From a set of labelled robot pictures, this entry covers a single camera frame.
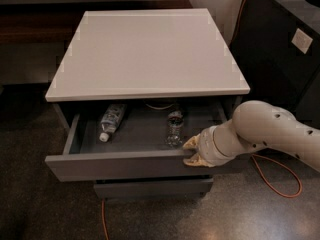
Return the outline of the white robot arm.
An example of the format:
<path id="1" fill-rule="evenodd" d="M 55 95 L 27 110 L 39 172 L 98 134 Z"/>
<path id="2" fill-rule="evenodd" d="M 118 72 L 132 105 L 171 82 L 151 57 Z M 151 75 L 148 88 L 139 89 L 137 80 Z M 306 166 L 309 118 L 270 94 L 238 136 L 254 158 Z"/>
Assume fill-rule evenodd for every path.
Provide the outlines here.
<path id="1" fill-rule="evenodd" d="M 222 166 L 239 155 L 269 148 L 320 171 L 320 130 L 300 123 L 285 109 L 257 100 L 240 104 L 230 120 L 202 130 L 183 148 L 195 152 L 184 160 L 192 167 Z"/>

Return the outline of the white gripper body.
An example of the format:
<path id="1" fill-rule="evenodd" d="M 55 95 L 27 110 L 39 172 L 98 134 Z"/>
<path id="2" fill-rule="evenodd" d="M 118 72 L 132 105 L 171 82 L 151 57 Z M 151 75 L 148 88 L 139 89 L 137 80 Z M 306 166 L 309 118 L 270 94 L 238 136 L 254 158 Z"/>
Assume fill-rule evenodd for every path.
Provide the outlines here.
<path id="1" fill-rule="evenodd" d="M 209 167 L 222 166 L 232 160 L 218 150 L 214 141 L 216 126 L 204 129 L 200 133 L 198 142 L 198 153 Z"/>

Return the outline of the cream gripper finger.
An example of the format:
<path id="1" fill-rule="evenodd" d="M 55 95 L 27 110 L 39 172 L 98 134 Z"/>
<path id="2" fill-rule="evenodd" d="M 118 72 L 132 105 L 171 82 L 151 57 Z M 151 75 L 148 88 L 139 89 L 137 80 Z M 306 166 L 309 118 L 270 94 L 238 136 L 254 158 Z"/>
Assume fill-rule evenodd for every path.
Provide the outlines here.
<path id="1" fill-rule="evenodd" d="M 199 138 L 200 138 L 200 135 L 192 136 L 183 144 L 183 148 L 185 150 L 197 150 Z"/>
<path id="2" fill-rule="evenodd" d="M 183 163 L 190 167 L 208 167 L 212 168 L 213 165 L 204 160 L 198 153 L 194 154 L 190 158 L 185 158 Z"/>

